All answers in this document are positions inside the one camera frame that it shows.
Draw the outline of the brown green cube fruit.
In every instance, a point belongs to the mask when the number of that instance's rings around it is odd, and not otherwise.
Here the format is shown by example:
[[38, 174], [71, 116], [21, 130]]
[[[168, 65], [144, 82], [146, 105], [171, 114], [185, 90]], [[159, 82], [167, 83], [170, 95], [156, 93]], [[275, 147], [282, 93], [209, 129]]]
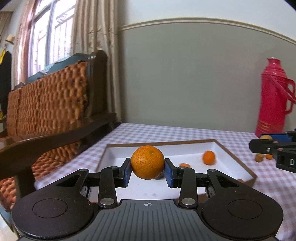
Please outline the brown green cube fruit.
[[255, 155], [255, 161], [256, 162], [262, 162], [264, 160], [264, 154], [256, 154]]

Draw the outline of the large orange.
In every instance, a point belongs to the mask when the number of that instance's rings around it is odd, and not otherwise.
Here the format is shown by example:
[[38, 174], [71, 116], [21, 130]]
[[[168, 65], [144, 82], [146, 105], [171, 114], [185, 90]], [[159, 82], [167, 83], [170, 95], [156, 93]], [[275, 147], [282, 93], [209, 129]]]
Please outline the large orange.
[[163, 153], [154, 146], [142, 146], [131, 157], [133, 173], [141, 179], [151, 180], [159, 177], [165, 168]]

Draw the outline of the small green brown fruit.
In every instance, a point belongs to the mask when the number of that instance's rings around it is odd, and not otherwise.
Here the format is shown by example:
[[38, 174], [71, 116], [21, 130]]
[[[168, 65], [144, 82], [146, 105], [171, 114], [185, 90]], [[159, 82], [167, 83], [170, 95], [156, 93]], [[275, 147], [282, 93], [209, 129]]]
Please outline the small green brown fruit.
[[272, 140], [273, 138], [270, 135], [261, 135], [259, 137], [260, 140]]

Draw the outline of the dark round fruit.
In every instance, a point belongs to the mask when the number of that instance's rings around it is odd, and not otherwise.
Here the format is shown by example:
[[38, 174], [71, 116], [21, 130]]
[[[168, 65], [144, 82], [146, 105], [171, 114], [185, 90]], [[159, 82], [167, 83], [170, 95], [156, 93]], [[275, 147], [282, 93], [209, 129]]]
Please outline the dark round fruit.
[[155, 178], [155, 180], [161, 180], [163, 178], [165, 178], [165, 176], [163, 173], [161, 173], [160, 175], [158, 175], [158, 177]]

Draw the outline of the brown cardboard box tray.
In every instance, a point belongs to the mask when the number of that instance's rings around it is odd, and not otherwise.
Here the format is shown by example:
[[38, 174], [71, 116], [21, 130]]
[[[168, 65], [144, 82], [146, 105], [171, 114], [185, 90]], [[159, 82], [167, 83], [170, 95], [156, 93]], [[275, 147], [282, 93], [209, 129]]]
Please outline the brown cardboard box tray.
[[[209, 169], [216, 169], [244, 184], [252, 187], [257, 178], [243, 162], [230, 152], [224, 145], [215, 139], [151, 143], [159, 149], [165, 158], [170, 159], [176, 168], [176, 174], [181, 177], [181, 164], [188, 164], [195, 172], [205, 174]], [[107, 145], [96, 169], [110, 166], [120, 167], [126, 158], [143, 146], [140, 144], [113, 144]], [[163, 200], [178, 199], [179, 188], [170, 188], [165, 178], [143, 180], [131, 174], [126, 188], [117, 188], [118, 201], [132, 200]]]

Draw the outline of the pink checkered tablecloth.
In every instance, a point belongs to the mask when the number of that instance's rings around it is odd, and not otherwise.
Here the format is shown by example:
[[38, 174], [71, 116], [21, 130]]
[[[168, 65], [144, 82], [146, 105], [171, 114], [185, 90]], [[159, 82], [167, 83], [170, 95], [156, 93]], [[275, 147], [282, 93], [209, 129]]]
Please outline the pink checkered tablecloth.
[[95, 172], [108, 144], [174, 142], [210, 138], [224, 145], [256, 174], [254, 184], [256, 190], [270, 196], [281, 205], [284, 218], [276, 237], [279, 240], [295, 240], [295, 174], [276, 168], [274, 159], [256, 162], [255, 155], [249, 150], [249, 142], [255, 138], [253, 133], [122, 123], [111, 133], [99, 138], [96, 144], [71, 162], [37, 180], [35, 187], [40, 189], [81, 168]]

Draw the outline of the red thermos flask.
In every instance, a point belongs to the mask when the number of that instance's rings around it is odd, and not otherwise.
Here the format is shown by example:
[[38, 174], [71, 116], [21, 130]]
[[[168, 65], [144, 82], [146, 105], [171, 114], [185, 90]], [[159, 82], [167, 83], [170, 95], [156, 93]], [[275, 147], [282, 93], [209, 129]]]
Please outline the red thermos flask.
[[261, 101], [255, 135], [281, 133], [286, 115], [295, 105], [295, 82], [288, 78], [281, 61], [274, 57], [261, 74]]

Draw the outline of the wooden sofa with orange cushion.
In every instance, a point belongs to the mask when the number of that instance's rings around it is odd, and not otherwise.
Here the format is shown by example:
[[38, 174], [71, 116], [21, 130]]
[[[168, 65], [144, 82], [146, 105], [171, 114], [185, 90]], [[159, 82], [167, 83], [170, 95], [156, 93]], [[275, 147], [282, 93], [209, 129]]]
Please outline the wooden sofa with orange cushion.
[[1, 132], [1, 212], [34, 192], [35, 181], [92, 146], [113, 113], [88, 116], [86, 54], [54, 64], [10, 92]]

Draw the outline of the black hanging coat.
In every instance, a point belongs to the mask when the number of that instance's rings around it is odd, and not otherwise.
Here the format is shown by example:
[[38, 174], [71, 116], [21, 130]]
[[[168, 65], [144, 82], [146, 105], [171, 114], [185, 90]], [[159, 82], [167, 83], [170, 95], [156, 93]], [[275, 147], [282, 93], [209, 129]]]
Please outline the black hanging coat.
[[0, 99], [1, 110], [4, 115], [8, 110], [8, 95], [11, 91], [11, 63], [12, 55], [9, 51], [5, 52], [0, 68]]

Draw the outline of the window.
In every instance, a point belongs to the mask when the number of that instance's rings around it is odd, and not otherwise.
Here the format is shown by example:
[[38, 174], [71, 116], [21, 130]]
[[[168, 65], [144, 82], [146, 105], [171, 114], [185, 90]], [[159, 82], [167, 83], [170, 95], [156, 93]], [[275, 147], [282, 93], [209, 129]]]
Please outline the window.
[[13, 48], [13, 85], [70, 55], [76, 1], [22, 1]]

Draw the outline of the beige curtain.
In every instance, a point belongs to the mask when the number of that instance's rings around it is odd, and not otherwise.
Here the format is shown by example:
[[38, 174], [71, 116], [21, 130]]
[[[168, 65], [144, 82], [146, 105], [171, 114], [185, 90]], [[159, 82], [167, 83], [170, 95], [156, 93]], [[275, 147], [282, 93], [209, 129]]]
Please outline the beige curtain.
[[122, 121], [118, 56], [118, 2], [77, 1], [71, 54], [88, 56], [88, 116], [108, 112]]

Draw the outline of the straw hat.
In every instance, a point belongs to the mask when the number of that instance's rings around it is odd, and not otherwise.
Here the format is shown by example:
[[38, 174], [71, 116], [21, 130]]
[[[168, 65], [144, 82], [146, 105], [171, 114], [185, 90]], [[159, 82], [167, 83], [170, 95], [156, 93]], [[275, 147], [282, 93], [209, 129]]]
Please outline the straw hat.
[[12, 35], [12, 34], [9, 34], [7, 36], [7, 38], [5, 39], [5, 41], [11, 45], [14, 44], [14, 41], [15, 41], [15, 35]]

